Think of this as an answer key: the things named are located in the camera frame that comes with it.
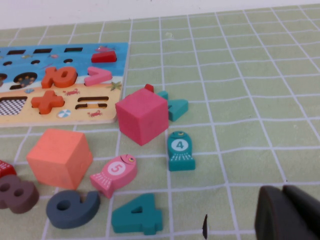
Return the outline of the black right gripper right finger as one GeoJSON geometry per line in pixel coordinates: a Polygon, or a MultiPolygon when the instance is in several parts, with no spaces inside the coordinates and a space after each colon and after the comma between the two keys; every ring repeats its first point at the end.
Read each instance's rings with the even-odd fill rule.
{"type": "Polygon", "coordinates": [[[320,201],[294,185],[284,185],[282,191],[308,228],[320,239],[320,201]]]}

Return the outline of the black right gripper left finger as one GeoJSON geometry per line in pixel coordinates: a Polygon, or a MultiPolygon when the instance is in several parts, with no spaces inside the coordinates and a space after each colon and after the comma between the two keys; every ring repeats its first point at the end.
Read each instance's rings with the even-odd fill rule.
{"type": "Polygon", "coordinates": [[[283,189],[259,190],[254,229],[258,240],[316,240],[283,189]]]}

